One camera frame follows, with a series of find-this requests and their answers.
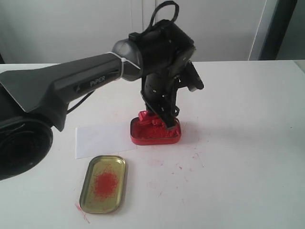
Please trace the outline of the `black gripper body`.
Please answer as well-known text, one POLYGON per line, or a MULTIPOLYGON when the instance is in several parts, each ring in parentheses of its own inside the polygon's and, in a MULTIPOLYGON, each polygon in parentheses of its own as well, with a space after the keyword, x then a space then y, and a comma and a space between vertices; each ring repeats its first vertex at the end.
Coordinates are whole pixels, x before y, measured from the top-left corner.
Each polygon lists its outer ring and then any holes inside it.
POLYGON ((173 101, 175 77, 168 69, 161 69, 142 78, 141 95, 145 104, 175 105, 173 101))

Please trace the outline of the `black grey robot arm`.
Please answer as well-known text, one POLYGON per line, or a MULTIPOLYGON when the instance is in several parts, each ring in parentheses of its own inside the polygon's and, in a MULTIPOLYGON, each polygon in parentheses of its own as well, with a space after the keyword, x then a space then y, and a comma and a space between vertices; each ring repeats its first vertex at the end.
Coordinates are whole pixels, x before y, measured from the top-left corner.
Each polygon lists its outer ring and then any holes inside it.
POLYGON ((69 103, 117 79, 142 80, 147 109, 174 127, 179 88, 203 89, 190 58, 193 40, 172 21, 131 33, 111 52, 32 70, 0 75, 0 178, 22 174, 41 162, 62 130, 69 103))

